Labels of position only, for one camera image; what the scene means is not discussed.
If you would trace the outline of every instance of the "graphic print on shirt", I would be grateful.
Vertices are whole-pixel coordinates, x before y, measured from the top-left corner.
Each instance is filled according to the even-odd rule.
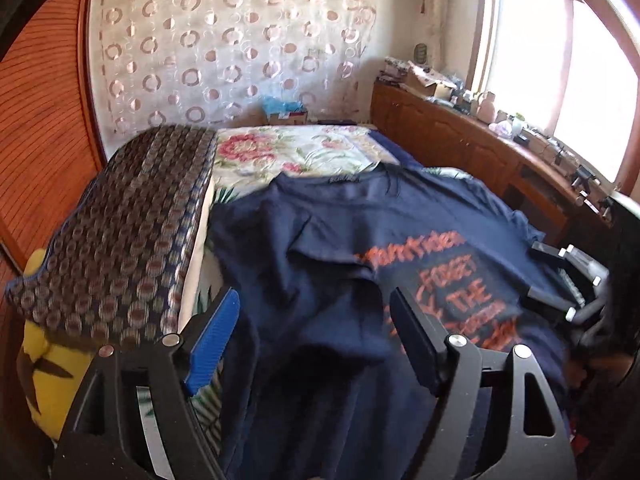
[[[490,273],[483,269],[481,257],[456,231],[416,238],[404,244],[373,247],[357,259],[370,264],[378,275],[385,268],[411,262],[404,272],[412,284],[420,309],[437,318],[450,333],[465,335],[471,342],[493,350],[505,350],[520,341],[516,331],[518,310],[496,296]],[[430,264],[421,265],[429,256]],[[390,334],[397,330],[385,307]]]

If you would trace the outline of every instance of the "window pane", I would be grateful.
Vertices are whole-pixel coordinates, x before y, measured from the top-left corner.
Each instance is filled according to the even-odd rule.
[[[606,27],[574,4],[574,50],[555,136],[607,180],[616,178],[636,111],[638,78]]]
[[[496,107],[546,128],[558,101],[566,42],[565,0],[499,0],[487,89]]]

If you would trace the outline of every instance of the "blue gripper pad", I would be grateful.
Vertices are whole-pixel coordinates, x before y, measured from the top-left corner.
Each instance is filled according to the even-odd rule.
[[[231,337],[236,321],[238,321],[240,313],[238,293],[232,288],[228,288],[226,291],[221,291],[221,294],[224,296],[218,306],[210,306],[214,312],[191,349],[191,366],[184,380],[184,385],[192,396],[201,387],[210,383],[222,352],[225,351],[226,343]]]

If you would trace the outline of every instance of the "brown circle patterned fabric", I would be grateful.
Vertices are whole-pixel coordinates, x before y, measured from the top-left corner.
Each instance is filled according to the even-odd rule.
[[[176,332],[215,133],[160,126],[121,147],[5,296],[48,332],[130,346]]]

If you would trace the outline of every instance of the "navy blue t-shirt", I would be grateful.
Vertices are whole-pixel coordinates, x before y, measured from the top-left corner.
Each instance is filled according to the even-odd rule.
[[[280,174],[215,206],[210,236],[242,305],[222,377],[231,480],[402,478],[434,399],[388,317],[399,285],[478,346],[527,344],[564,401],[564,343],[519,298],[566,292],[527,255],[542,234],[481,182],[387,164]]]

